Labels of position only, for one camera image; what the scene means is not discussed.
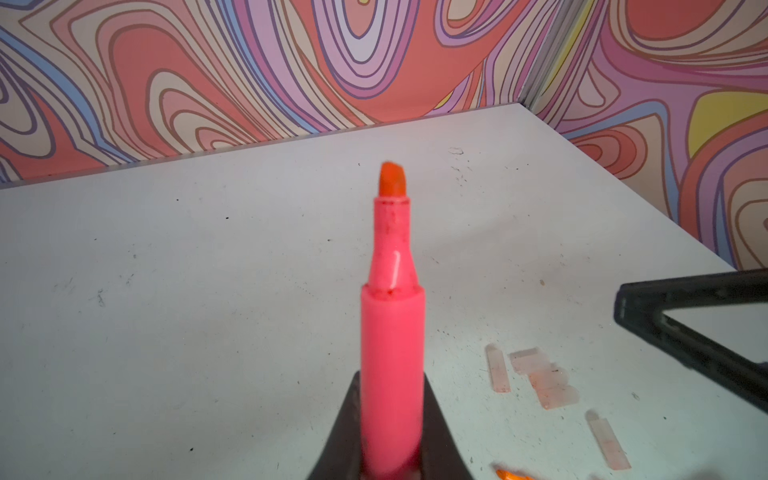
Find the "psychedelic wallpaper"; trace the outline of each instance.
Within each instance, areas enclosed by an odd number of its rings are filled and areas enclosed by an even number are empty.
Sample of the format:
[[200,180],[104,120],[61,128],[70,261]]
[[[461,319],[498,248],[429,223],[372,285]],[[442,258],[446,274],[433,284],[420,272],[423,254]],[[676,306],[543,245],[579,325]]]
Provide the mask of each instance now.
[[515,101],[560,0],[0,0],[0,182]]
[[587,0],[532,110],[736,268],[768,266],[768,0]]

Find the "highlighter tip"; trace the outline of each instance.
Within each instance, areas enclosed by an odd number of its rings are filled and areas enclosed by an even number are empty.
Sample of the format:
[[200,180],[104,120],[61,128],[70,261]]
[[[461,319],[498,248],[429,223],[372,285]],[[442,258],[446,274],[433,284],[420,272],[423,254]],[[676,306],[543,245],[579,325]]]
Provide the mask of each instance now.
[[379,176],[380,197],[404,197],[406,195],[406,173],[393,162],[384,162]]

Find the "colorful patterned wall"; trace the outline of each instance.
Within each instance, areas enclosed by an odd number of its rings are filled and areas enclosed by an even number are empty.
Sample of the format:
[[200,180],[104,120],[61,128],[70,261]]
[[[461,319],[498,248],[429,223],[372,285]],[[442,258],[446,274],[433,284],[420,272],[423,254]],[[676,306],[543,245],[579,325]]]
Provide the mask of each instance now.
[[532,110],[740,269],[768,266],[768,0],[587,0]]
[[514,101],[560,0],[0,0],[0,182]]

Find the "black plastic object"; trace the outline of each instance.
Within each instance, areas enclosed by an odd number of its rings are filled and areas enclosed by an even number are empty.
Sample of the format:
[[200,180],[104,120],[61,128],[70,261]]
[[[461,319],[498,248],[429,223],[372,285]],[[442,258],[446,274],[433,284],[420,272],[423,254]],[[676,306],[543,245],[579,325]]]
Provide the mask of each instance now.
[[[362,449],[359,413],[360,372],[357,372],[349,384],[323,453],[307,480],[360,480]],[[426,376],[421,470],[422,480],[472,480]]]
[[675,308],[766,302],[768,269],[625,283],[616,295],[614,319],[688,368],[768,413],[765,364],[751,362],[664,315],[665,310]]

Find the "pink translucent tab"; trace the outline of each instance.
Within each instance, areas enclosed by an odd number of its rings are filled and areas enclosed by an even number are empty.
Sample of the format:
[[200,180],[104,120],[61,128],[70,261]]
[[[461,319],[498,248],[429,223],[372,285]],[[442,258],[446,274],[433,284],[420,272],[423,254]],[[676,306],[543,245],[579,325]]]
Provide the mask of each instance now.
[[548,369],[549,365],[549,357],[543,352],[512,359],[512,368],[520,375],[528,375],[538,370]]
[[544,410],[559,409],[578,403],[578,391],[570,385],[536,390],[536,394]]
[[528,376],[528,379],[531,380],[531,386],[536,391],[568,384],[568,374],[555,364],[550,365],[550,368],[546,370],[533,372]]
[[611,425],[606,419],[589,419],[589,428],[592,429],[594,437],[598,441],[600,450],[603,452],[605,461],[608,463],[608,467],[611,470],[629,470],[629,460],[624,450],[621,449],[619,441],[616,440],[616,435]]
[[491,344],[485,347],[485,355],[488,356],[488,368],[491,372],[493,391],[498,393],[511,392],[509,376],[507,376],[507,366],[504,363],[504,353]]

